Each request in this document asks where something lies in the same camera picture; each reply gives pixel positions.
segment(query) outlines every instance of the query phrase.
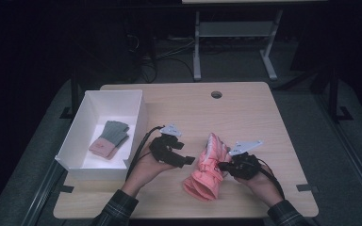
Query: wrist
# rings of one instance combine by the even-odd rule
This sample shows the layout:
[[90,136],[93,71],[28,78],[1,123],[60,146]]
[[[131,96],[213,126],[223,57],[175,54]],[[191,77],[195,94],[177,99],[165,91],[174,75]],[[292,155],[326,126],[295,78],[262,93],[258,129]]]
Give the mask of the wrist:
[[140,191],[141,188],[142,188],[142,186],[139,186],[139,185],[133,183],[132,181],[127,180],[127,181],[123,184],[121,190],[122,190],[125,194],[127,194],[127,195],[135,198],[135,197],[137,197],[137,194],[138,194],[138,192]]

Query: plaid shirt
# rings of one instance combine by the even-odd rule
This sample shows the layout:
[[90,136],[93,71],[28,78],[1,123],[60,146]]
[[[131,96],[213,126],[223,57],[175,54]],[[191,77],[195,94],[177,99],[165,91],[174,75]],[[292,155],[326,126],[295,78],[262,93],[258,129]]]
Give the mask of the plaid shirt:
[[121,190],[117,190],[102,210],[102,213],[93,219],[91,225],[126,226],[137,204],[138,200],[128,196]]
[[[117,190],[102,213],[93,220],[92,225],[126,226],[137,204],[138,200],[121,190]],[[289,201],[277,203],[270,208],[268,214],[277,226],[309,226],[305,218],[296,211]]]
[[305,218],[296,211],[289,201],[282,201],[272,206],[267,212],[277,226],[309,226]]

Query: wooden table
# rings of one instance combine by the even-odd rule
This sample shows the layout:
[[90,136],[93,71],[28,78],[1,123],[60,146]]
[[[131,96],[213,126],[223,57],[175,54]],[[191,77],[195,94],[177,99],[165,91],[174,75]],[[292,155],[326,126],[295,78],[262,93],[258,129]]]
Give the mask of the wooden table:
[[[188,83],[148,85],[106,85],[102,90],[142,89],[148,109],[148,130],[174,123],[183,133],[182,155],[199,156],[210,132],[230,146],[236,141],[262,140],[250,153],[266,161],[284,188],[286,198],[306,217],[315,217],[318,207],[311,191],[298,191],[306,185],[302,167],[289,139],[272,93],[266,83]],[[215,99],[211,93],[220,92]],[[153,133],[151,139],[158,137]],[[226,176],[216,201],[201,202],[182,188],[192,166],[160,174],[144,187],[132,218],[263,218],[268,207],[251,191]],[[54,215],[57,218],[94,218],[113,193],[123,184],[114,181],[76,181],[67,176]]]

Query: white box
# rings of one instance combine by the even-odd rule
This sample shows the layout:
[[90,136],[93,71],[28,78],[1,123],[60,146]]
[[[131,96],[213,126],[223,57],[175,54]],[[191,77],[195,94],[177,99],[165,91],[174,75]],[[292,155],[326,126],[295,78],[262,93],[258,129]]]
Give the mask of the white box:
[[[129,126],[128,139],[110,160],[88,150],[101,136],[107,121],[121,121]],[[147,124],[142,90],[86,91],[55,159],[77,180],[125,180]]]

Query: floor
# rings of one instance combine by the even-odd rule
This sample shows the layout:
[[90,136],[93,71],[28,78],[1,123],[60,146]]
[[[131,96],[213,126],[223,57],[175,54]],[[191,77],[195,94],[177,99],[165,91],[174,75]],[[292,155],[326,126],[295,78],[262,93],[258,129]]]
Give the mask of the floor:
[[[168,53],[188,43],[190,39],[160,41],[157,52]],[[222,40],[220,43],[207,40],[202,53],[201,82],[263,81],[271,88],[277,88],[302,74],[289,69],[298,42],[281,40],[275,43],[271,52],[279,78],[271,81],[258,53],[264,43],[264,40]],[[155,80],[152,68],[142,66],[143,75],[136,83],[194,82],[191,63],[191,50],[187,48],[159,60]],[[362,106],[352,88],[340,81],[338,107],[345,106],[353,120],[334,123],[326,110],[328,89],[322,94],[310,91],[314,78],[310,76],[288,90],[274,89],[272,92],[307,181],[317,188],[314,197],[320,213],[310,221],[321,226],[362,225],[362,181],[349,152],[353,148],[362,162]],[[47,109],[0,197],[0,225],[69,226],[91,222],[53,216],[67,173],[55,162],[54,156],[71,125],[71,120],[63,117],[63,110],[72,105],[71,100],[70,81],[67,81]],[[267,218],[264,223],[272,225]],[[131,225],[137,225],[137,222],[131,222]]]

